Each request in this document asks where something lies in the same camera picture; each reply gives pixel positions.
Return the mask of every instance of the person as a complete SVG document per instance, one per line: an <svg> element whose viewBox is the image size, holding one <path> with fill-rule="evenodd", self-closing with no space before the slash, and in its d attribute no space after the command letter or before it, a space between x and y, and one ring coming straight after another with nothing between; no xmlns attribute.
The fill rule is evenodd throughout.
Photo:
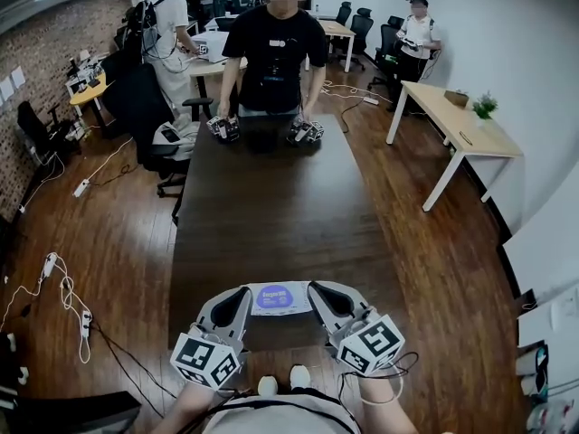
<svg viewBox="0 0 579 434"><path fill-rule="evenodd" d="M187 33L189 17L186 0L148 0L155 6L160 38L147 48L144 58L153 65L161 90L177 115L186 112L183 102L192 98L191 77L187 73L188 55L177 47L177 41L190 53L198 48Z"/></svg>
<svg viewBox="0 0 579 434"><path fill-rule="evenodd" d="M270 0L241 14L229 32L223 56L229 58L223 74L218 115L230 115L230 95L243 57L247 71L240 93L240 117L298 114L311 121L326 79L327 43L316 19L299 9L302 0ZM309 57L312 79L308 97L301 98L300 65Z"/></svg>
<svg viewBox="0 0 579 434"><path fill-rule="evenodd" d="M404 37L413 42L421 42L418 51L404 45L398 57L398 81L395 83L390 98L394 101L388 111L396 111L398 99L402 92L402 80L417 82L422 77L426 63L431 57L432 50L440 50L441 36L438 27L428 15L427 0L411 0L412 14L406 18L401 30L396 34L399 39Z"/></svg>
<svg viewBox="0 0 579 434"><path fill-rule="evenodd" d="M260 380L257 396L227 401L207 423L204 434L346 434L360 433L356 421L342 404L311 387L308 369L295 365L289 375L291 391L278 394L278 383L273 376ZM359 378L360 397L374 404L364 404L366 434L415 434L418 431L410 421L388 380ZM192 421L197 424L209 410L214 392L204 386L188 383L181 391L171 411L152 434L176 434ZM257 402L258 410L237 408L239 403Z"/></svg>

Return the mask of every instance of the black cap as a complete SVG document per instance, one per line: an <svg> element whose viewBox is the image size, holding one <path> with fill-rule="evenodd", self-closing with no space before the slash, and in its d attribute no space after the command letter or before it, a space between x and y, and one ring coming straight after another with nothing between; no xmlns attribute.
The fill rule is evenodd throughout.
<svg viewBox="0 0 579 434"><path fill-rule="evenodd" d="M412 4L422 4L424 6L426 6L428 8L428 0L406 0L407 2L410 2L410 5Z"/></svg>

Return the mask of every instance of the black t-shirt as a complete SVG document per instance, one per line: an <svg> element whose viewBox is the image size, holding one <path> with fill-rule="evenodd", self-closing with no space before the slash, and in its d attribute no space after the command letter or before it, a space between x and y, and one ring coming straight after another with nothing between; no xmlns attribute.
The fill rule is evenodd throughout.
<svg viewBox="0 0 579 434"><path fill-rule="evenodd" d="M223 50L223 56L248 61L240 103L270 113L299 105L299 69L306 54L313 66L327 63L326 34L319 22L303 10L277 19L266 5L237 17Z"/></svg>

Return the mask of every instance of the white t-shirt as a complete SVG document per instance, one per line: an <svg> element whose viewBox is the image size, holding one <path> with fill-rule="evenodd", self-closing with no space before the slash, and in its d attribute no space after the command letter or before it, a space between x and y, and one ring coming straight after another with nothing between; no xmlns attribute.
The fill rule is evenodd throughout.
<svg viewBox="0 0 579 434"><path fill-rule="evenodd" d="M155 4L159 0L148 0ZM157 29L161 38L157 41L155 48L150 51L151 55L165 58L174 50L177 40L175 28L179 26L187 27L189 17L187 15L186 0L165 0L156 8Z"/></svg>
<svg viewBox="0 0 579 434"><path fill-rule="evenodd" d="M441 36L438 32L438 27L434 24L431 29L431 20L432 18L430 16L426 16L420 21L417 20L414 15L407 18L402 26L402 30L406 32L406 38L413 42L440 41ZM423 60L428 60L431 57L431 51L423 47L418 47L418 52L415 52L411 48L403 46L402 51L414 58L421 58Z"/></svg>
<svg viewBox="0 0 579 434"><path fill-rule="evenodd" d="M331 401L325 401L309 395L277 395L270 400L295 403L301 407L321 411L339 419L351 432L359 434L360 430L346 410ZM228 402L227 405L263 400L262 397L247 397ZM347 434L335 420L311 413L293 406L274 406L259 410L244 408L217 413L205 427L204 434Z"/></svg>

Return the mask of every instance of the wooden floor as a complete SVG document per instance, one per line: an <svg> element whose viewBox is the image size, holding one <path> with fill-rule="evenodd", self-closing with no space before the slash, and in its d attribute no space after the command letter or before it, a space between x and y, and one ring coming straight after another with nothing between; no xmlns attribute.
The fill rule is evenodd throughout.
<svg viewBox="0 0 579 434"><path fill-rule="evenodd" d="M330 65L328 78L365 88L375 75L366 65L365 73L353 67L350 74ZM217 95L216 84L208 88ZM351 94L346 89L338 92ZM357 102L322 96L318 112L339 117ZM424 213L422 204L450 160L434 128L420 117L405 118L394 145L387 146L392 115L383 101L379 107L363 103L345 119L347 141L375 202L386 245L396 258L404 297L396 313L406 317L399 324L406 334L405 350L420 354L404 386L404 408L420 432L524 432L527 405L514 376L515 304L495 251L498 227L474 183L460 169L432 211ZM159 199L157 175L143 168L106 186L92 186L80 199L72 196L82 179L124 140L111 143L95 134L83 143L82 156L75 156L65 174L47 183L28 205L17 225L20 235L3 303L5 307L18 285L33 288L44 257L58 252L74 279L75 292L103 330L178 392L181 381L168 363L166 349L175 199ZM103 182L123 165L135 163L131 143L94 181ZM62 307L59 283L60 276L52 274L33 312L6 327L16 333L21 361L31 373L21 393L68 398L127 390L144 403L133 430L147 432L158 422L157 415L96 333L90 337L90 361L80 362L78 322ZM27 301L20 295L10 316ZM120 358L157 409L167 411L172 399L126 356ZM309 366L316 387L336 395L338 369L316 348L253 354L249 384L255 387L267 373L287 380L294 363ZM346 399L359 410L350 394Z"/></svg>

